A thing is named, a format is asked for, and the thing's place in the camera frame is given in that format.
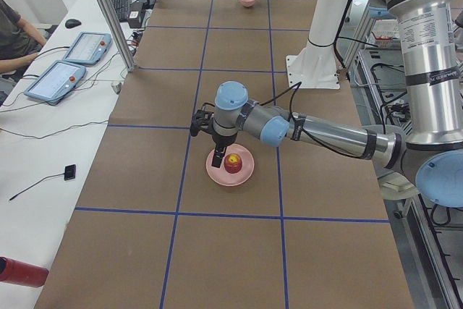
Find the upper blue teach pendant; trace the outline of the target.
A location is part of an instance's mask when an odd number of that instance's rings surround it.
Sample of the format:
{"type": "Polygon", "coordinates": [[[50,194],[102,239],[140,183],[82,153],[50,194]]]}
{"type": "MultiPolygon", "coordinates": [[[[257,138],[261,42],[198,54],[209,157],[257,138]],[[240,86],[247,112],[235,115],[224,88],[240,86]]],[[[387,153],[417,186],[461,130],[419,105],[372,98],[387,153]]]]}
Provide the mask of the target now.
{"type": "Polygon", "coordinates": [[[81,32],[68,48],[63,60],[84,66],[96,65],[112,42],[109,33],[81,32]]]}

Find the aluminium frame post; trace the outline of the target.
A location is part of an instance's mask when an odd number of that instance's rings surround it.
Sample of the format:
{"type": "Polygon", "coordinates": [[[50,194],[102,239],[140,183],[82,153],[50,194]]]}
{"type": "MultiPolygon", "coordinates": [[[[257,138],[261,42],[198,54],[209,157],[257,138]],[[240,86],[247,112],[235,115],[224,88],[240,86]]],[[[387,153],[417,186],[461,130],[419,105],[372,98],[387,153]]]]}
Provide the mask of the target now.
{"type": "Polygon", "coordinates": [[[116,17],[116,12],[111,3],[111,0],[96,0],[101,9],[101,12],[106,20],[107,25],[111,31],[112,37],[115,41],[118,52],[124,62],[128,72],[132,72],[135,68],[135,61],[130,52],[126,38],[116,17]]]}

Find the pink plate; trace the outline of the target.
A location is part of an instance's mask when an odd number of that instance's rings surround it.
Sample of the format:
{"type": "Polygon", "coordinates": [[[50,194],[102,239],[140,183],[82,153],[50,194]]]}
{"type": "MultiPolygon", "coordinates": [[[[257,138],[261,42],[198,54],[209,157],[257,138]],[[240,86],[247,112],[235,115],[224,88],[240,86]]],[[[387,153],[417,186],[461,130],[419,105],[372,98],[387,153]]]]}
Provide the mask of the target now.
{"type": "Polygon", "coordinates": [[[226,156],[230,153],[237,154],[241,158],[242,168],[236,173],[229,173],[224,164],[226,158],[223,159],[219,168],[212,166],[214,149],[210,151],[205,161],[205,168],[208,176],[217,184],[232,187],[246,182],[254,172],[255,162],[249,150],[239,144],[233,144],[226,149],[226,156]]]}

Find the seated person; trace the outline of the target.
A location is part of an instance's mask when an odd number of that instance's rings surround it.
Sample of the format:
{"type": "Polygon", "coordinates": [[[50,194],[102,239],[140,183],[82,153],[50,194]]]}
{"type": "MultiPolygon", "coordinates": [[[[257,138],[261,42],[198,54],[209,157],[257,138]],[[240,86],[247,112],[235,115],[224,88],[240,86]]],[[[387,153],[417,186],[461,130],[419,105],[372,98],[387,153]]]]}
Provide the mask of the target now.
{"type": "Polygon", "coordinates": [[[47,39],[5,0],[1,0],[1,75],[19,81],[47,39]]]}

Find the lower blue teach pendant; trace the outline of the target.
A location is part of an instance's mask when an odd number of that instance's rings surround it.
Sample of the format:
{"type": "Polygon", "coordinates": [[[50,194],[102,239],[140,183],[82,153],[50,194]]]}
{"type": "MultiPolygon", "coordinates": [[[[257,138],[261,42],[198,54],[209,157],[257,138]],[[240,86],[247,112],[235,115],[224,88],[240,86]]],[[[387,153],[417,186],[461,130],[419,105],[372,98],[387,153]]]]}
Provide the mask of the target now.
{"type": "Polygon", "coordinates": [[[57,60],[24,91],[24,95],[57,105],[75,89],[86,72],[86,68],[82,65],[57,60]]]}

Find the red water bottle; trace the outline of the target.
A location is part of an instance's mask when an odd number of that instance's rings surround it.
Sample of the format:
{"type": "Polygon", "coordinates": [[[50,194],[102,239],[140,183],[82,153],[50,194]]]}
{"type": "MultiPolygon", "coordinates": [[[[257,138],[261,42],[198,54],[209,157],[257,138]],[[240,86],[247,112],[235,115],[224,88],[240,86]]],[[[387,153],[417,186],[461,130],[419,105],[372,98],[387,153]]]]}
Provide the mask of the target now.
{"type": "Polygon", "coordinates": [[[42,287],[48,277],[48,269],[1,257],[1,282],[26,287],[42,287]]]}

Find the blue teach pendant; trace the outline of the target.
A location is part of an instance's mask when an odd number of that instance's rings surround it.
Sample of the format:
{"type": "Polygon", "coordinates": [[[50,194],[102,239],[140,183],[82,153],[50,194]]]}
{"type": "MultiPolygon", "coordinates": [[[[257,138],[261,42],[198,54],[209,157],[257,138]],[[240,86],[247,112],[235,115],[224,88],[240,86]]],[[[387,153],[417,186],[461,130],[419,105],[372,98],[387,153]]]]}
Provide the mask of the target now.
{"type": "Polygon", "coordinates": [[[109,33],[81,32],[68,48],[63,60],[84,66],[96,65],[112,42],[109,33]]]}
{"type": "Polygon", "coordinates": [[[24,95],[57,105],[75,89],[86,72],[86,68],[82,65],[57,60],[24,91],[24,95]]]}

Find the red yellow apple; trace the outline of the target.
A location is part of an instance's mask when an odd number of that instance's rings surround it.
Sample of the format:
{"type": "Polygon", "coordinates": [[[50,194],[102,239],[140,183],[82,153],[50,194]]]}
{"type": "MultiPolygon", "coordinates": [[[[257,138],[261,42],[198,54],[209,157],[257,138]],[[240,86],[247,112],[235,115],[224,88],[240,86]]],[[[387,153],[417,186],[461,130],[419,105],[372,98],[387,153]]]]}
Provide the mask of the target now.
{"type": "Polygon", "coordinates": [[[242,158],[237,153],[230,153],[224,158],[224,169],[230,174],[236,174],[242,170],[242,158]]]}

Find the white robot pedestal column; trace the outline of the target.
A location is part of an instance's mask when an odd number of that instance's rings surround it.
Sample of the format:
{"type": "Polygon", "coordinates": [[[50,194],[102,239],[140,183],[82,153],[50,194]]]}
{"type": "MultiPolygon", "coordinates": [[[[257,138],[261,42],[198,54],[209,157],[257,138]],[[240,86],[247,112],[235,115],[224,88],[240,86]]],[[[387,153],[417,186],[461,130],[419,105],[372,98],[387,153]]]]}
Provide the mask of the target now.
{"type": "Polygon", "coordinates": [[[290,85],[302,89],[340,88],[334,46],[349,0],[317,0],[306,46],[286,58],[290,85]]]}

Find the black computer mouse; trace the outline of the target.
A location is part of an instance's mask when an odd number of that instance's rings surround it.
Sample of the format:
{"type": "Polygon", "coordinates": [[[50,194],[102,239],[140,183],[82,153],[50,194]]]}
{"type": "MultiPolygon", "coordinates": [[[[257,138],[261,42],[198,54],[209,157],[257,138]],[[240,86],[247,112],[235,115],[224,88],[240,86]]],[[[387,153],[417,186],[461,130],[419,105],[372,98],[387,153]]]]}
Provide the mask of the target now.
{"type": "Polygon", "coordinates": [[[74,27],[80,26],[81,24],[82,24],[81,21],[79,21],[77,19],[68,19],[64,23],[64,26],[65,26],[66,29],[72,29],[74,27]]]}

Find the small black square device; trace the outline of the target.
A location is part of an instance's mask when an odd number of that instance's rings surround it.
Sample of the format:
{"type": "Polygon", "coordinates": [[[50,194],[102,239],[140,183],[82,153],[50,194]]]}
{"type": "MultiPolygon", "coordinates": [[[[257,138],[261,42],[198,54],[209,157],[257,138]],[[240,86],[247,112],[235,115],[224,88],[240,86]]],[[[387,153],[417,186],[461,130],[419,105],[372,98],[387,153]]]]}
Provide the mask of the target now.
{"type": "Polygon", "coordinates": [[[76,164],[70,164],[70,165],[65,166],[64,180],[68,181],[68,180],[74,179],[76,177],[76,169],[77,169],[76,164]]]}

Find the black keyboard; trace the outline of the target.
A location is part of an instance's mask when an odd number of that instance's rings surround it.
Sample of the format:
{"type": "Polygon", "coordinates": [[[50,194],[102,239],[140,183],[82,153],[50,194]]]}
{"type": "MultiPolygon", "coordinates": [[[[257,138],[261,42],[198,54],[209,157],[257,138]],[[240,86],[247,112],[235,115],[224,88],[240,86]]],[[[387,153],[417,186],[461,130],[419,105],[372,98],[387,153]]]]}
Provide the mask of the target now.
{"type": "Polygon", "coordinates": [[[120,22],[126,22],[129,16],[130,0],[111,0],[116,17],[120,22]]]}

